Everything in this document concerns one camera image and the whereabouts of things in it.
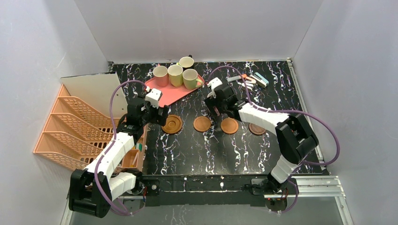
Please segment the brown grooved wooden coaster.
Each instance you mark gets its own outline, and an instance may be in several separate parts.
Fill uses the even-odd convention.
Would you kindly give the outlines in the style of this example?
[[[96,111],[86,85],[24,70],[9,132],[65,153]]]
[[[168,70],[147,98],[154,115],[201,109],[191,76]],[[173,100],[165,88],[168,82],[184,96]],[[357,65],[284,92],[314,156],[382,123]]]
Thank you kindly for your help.
[[[178,115],[169,115],[166,119],[165,126],[162,126],[162,130],[167,134],[178,133],[183,126],[183,121]]]

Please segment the light wooden coaster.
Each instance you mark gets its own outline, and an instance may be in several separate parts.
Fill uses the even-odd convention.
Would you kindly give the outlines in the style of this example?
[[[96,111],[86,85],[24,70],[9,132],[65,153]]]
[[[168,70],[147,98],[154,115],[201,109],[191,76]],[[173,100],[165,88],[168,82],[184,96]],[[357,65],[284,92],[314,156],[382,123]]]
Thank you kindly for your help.
[[[234,134],[238,131],[239,124],[233,118],[225,118],[221,122],[221,130],[226,134]]]

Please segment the dark brown wooden coaster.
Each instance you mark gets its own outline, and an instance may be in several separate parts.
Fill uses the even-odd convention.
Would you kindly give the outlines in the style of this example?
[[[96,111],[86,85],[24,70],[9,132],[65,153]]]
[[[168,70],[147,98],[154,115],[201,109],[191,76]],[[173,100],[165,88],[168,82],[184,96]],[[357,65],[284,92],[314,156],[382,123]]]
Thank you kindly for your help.
[[[252,123],[249,123],[249,131],[254,135],[263,135],[266,133],[266,129]]]

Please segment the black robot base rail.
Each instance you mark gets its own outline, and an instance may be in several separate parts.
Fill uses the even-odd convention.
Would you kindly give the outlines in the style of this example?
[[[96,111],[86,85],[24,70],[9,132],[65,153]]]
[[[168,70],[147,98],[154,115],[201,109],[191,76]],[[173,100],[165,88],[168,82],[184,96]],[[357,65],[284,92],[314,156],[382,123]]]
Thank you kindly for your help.
[[[67,207],[74,212],[103,218],[117,200],[139,200],[142,206],[250,205],[286,211],[299,197],[343,197],[337,176],[297,175],[273,187],[264,174],[246,175],[143,175],[122,172],[99,181],[86,171],[72,174]]]

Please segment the plain brown coaster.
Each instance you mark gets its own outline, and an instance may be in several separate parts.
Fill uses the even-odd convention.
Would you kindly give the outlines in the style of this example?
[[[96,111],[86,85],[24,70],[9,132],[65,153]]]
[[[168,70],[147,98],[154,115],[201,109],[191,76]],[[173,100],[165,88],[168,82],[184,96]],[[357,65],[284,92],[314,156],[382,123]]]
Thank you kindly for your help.
[[[206,132],[212,125],[211,120],[205,116],[197,117],[193,122],[193,127],[198,132]]]

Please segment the pink serving tray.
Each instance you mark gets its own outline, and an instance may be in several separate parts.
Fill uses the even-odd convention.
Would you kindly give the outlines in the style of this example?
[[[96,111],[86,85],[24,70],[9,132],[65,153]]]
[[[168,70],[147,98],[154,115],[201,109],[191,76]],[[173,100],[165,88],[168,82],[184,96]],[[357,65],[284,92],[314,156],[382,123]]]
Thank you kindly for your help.
[[[171,85],[170,81],[168,82],[168,85],[165,87],[159,87],[158,85],[155,84],[154,78],[151,78],[150,80],[145,82],[145,85],[148,87],[148,89],[159,89],[162,92],[162,97],[159,101],[159,107],[164,107],[165,105],[170,106],[172,103],[178,101],[179,99],[183,98],[184,96],[190,94],[196,89],[193,90],[188,90],[186,89],[185,85],[182,84],[180,87],[174,87]]]

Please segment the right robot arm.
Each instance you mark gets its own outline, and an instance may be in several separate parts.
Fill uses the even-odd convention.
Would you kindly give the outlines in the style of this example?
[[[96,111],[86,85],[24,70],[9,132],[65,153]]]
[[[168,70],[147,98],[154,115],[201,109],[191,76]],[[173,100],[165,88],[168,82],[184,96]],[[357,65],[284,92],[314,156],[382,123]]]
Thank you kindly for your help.
[[[305,116],[295,112],[263,110],[246,99],[238,99],[227,84],[208,83],[208,87],[211,92],[204,102],[211,114],[226,114],[230,118],[254,124],[276,135],[281,155],[267,176],[265,190],[278,192],[284,189],[289,177],[319,144]]]

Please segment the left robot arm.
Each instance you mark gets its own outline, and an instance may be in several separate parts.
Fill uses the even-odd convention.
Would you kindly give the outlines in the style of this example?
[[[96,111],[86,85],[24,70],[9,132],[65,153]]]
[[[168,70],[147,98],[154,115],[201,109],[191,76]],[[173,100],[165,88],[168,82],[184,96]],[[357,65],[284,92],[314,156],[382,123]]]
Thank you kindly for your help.
[[[136,187],[137,174],[114,175],[124,156],[136,145],[148,123],[165,126],[169,106],[160,107],[143,98],[135,98],[127,113],[118,121],[112,140],[84,169],[76,169],[70,178],[69,209],[103,218],[109,210],[122,215],[130,212],[119,208],[114,200]]]

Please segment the green mug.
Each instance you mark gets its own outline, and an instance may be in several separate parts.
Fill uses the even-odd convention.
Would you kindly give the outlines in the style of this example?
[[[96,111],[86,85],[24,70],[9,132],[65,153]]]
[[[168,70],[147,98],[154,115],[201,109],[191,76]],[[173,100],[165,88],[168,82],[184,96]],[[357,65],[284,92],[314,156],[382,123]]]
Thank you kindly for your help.
[[[198,72],[195,69],[187,69],[183,72],[183,83],[188,90],[193,90],[201,87],[204,81],[199,78]]]

